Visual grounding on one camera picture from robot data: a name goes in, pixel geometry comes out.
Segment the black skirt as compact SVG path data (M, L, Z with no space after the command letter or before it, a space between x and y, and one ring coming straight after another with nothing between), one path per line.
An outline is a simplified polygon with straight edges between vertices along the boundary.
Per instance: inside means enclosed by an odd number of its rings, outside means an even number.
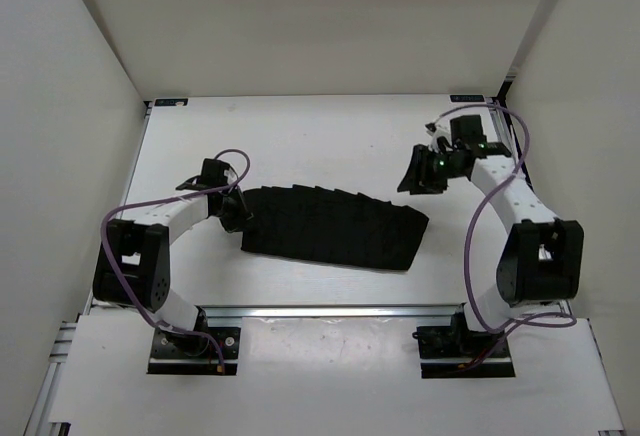
M374 270L408 270L429 218L362 193L293 185L244 193L245 252Z

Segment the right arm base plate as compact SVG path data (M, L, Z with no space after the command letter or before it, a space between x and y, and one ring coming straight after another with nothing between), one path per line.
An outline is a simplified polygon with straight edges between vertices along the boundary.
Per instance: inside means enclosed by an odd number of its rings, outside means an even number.
M516 376L504 332L471 331L462 313L448 326L418 326L422 379L482 379Z

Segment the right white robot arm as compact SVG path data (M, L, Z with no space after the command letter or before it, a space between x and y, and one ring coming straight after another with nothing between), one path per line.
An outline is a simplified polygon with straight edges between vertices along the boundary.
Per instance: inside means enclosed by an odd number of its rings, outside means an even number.
M486 334L498 334L516 325L550 327L551 314L526 315L526 309L569 300L576 296L584 230L575 220L563 220L546 207L526 181L502 143L480 143L469 148L437 151L413 147L410 163L397 190L411 195L442 194L448 182L467 178L483 195L466 230L463 278L467 300L464 321L449 331L449 343L460 355L480 349ZM492 208L507 239L490 286L473 289L471 249L481 213Z

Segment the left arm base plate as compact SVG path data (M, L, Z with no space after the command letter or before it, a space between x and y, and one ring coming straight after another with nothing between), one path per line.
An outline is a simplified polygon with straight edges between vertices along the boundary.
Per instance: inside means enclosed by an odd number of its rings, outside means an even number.
M208 330L221 349L223 366L219 364L218 353L208 340L190 342L186 336L169 336L156 329L151 343L147 373L171 376L235 376L238 371L241 328L215 326L209 322Z

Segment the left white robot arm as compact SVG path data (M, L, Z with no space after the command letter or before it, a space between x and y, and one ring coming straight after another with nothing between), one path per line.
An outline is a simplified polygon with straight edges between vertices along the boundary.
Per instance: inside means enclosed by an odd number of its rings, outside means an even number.
M188 356L206 351L210 333L202 310L171 289L171 245L195 225L217 218L225 231L241 232L252 213L240 188L186 192L164 200L127 205L148 210L133 220L113 218L101 228L93 296L138 311L159 330L175 334Z

